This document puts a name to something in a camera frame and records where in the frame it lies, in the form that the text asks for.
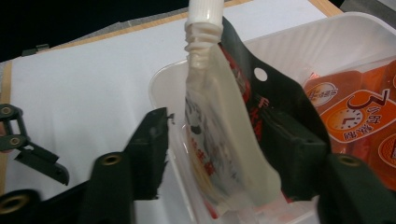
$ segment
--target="plastic pouch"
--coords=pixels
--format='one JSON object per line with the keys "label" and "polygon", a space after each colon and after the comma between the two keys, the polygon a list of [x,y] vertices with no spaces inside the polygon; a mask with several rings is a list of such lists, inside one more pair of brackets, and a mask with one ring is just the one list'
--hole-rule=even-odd
{"label": "plastic pouch", "polygon": [[387,188],[396,190],[396,61],[373,64],[311,79],[304,88],[313,96],[319,87],[334,86],[334,95],[326,98],[319,91],[310,97],[331,135],[332,152],[366,161]]}
{"label": "plastic pouch", "polygon": [[206,205],[218,217],[269,203],[280,189],[310,200],[330,153],[326,129],[302,87],[223,26],[220,46],[202,53],[199,66],[189,62],[186,82],[187,149]]}

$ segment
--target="clear plastic container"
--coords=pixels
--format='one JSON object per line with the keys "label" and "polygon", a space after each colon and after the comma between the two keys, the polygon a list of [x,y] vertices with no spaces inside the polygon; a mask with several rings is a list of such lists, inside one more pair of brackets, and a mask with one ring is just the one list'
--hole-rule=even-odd
{"label": "clear plastic container", "polygon": [[[389,63],[396,56],[396,30],[373,16],[345,13],[314,21],[289,30],[262,36],[246,42],[258,58],[302,85],[315,72],[322,76],[359,64]],[[184,109],[186,62],[168,65],[160,70],[150,84],[150,99],[155,107],[168,107],[175,113],[170,125],[170,163],[191,223],[308,223],[317,224],[316,201],[287,203],[279,192],[276,201],[255,210],[227,213],[212,219],[195,185],[188,151],[184,146]]]}

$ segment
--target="brass screw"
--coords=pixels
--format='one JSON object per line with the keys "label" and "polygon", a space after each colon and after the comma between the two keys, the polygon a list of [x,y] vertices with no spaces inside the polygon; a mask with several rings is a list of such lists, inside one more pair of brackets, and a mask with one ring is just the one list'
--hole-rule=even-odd
{"label": "brass screw", "polygon": [[26,194],[15,195],[0,202],[0,215],[12,213],[23,208],[29,202]]}
{"label": "brass screw", "polygon": [[114,165],[121,161],[121,156],[119,155],[110,155],[106,156],[102,160],[103,165]]}
{"label": "brass screw", "polygon": [[21,140],[19,139],[19,138],[11,138],[11,140],[9,140],[9,143],[12,145],[12,146],[15,146],[15,145],[17,145],[17,144],[19,144],[21,142]]}

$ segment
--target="hanging hole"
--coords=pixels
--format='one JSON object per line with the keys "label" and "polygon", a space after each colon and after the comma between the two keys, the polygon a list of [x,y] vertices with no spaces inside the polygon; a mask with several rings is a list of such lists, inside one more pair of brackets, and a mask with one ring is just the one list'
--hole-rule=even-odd
{"label": "hanging hole", "polygon": [[268,78],[267,73],[262,68],[255,68],[254,75],[260,81],[266,81]]}

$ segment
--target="spout pouch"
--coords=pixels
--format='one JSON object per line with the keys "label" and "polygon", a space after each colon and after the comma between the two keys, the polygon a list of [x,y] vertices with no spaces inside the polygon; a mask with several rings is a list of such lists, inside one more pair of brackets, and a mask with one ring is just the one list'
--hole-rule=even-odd
{"label": "spout pouch", "polygon": [[262,155],[219,46],[206,53],[208,65],[191,65],[186,80],[186,145],[205,205],[219,217],[271,202],[280,180]]}
{"label": "spout pouch", "polygon": [[240,90],[262,153],[279,172],[287,197],[311,199],[331,153],[325,126],[299,83],[250,53],[225,19],[223,26],[221,47],[237,83],[245,82]]}

